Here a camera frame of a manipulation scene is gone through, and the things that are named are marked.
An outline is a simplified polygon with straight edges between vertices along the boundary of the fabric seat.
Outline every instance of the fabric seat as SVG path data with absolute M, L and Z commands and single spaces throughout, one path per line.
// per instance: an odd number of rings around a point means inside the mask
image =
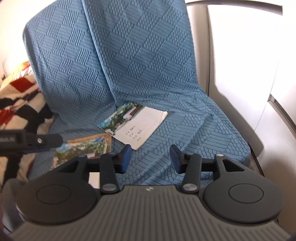
M 64 140 L 101 133 L 98 123 L 126 101 L 169 112 L 137 151 L 120 185 L 180 184 L 171 144 L 204 158 L 241 163 L 250 149 L 197 83 L 184 0 L 58 0 L 33 17 L 24 43 Z M 113 150 L 124 145 L 113 140 Z M 54 150 L 38 154 L 30 178 L 49 171 Z M 203 173 L 202 179 L 210 179 Z

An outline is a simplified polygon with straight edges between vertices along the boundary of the circular pad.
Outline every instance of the circular pad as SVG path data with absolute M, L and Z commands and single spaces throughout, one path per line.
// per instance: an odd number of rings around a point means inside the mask
M 58 225 L 89 213 L 97 202 L 91 185 L 71 173 L 49 172 L 17 193 L 17 208 L 29 222 Z
M 67 201 L 71 190 L 62 185 L 49 185 L 37 191 L 37 199 L 45 204 L 59 204 Z
M 233 200 L 241 203 L 255 203 L 263 197 L 260 187 L 253 184 L 237 184 L 229 189 L 229 195 Z
M 283 205 L 281 189 L 251 170 L 223 172 L 203 193 L 216 216 L 235 223 L 257 224 L 275 219 Z

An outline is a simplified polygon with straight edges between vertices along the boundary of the chair backrest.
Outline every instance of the chair backrest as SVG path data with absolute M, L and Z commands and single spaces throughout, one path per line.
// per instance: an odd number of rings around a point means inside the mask
M 113 100 L 174 108 L 197 84 L 184 0 L 58 0 L 24 42 L 53 112 L 93 112 Z

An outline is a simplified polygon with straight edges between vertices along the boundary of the white card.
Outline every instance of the white card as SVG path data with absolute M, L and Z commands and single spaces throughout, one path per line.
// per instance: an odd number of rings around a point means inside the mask
M 89 173 L 89 184 L 96 189 L 100 188 L 100 173 L 90 172 Z
M 139 149 L 168 115 L 167 111 L 143 107 L 129 102 L 120 107 L 103 123 L 98 124 L 105 132 L 124 144 Z

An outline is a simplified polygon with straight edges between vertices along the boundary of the gray ribbed surface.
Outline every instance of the gray ribbed surface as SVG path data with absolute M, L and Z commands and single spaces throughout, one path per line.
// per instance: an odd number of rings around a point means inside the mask
M 274 222 L 236 226 L 213 217 L 197 196 L 175 186 L 125 186 L 103 196 L 84 218 L 62 226 L 22 225 L 11 236 L 16 241 L 94 240 L 287 240 L 289 234 Z

